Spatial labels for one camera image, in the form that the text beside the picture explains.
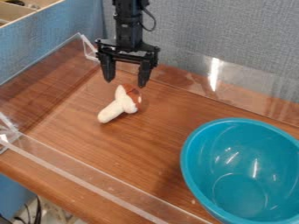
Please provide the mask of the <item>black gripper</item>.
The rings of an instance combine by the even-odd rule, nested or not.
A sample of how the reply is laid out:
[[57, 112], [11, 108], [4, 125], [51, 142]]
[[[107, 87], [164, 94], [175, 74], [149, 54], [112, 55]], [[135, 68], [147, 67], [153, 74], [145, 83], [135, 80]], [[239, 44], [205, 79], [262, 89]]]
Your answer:
[[141, 41], [136, 47], [120, 46], [113, 39], [97, 39], [96, 56], [100, 61], [104, 79], [111, 82], [116, 77], [116, 62], [140, 64], [137, 86], [143, 88], [157, 66], [160, 48]]

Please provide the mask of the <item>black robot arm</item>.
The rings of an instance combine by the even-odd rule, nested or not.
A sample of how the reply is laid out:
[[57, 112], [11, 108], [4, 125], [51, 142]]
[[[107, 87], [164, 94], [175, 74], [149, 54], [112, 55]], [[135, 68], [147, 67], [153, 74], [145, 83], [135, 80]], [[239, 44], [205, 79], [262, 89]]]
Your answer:
[[143, 41], [143, 13], [155, 21], [155, 16], [145, 9], [149, 0], [112, 0], [116, 7], [113, 19], [116, 21], [116, 37], [96, 39], [96, 57], [100, 62], [104, 79], [111, 82], [116, 77], [116, 63], [119, 61], [139, 64], [137, 86], [143, 88], [149, 80], [152, 69], [157, 66], [160, 48]]

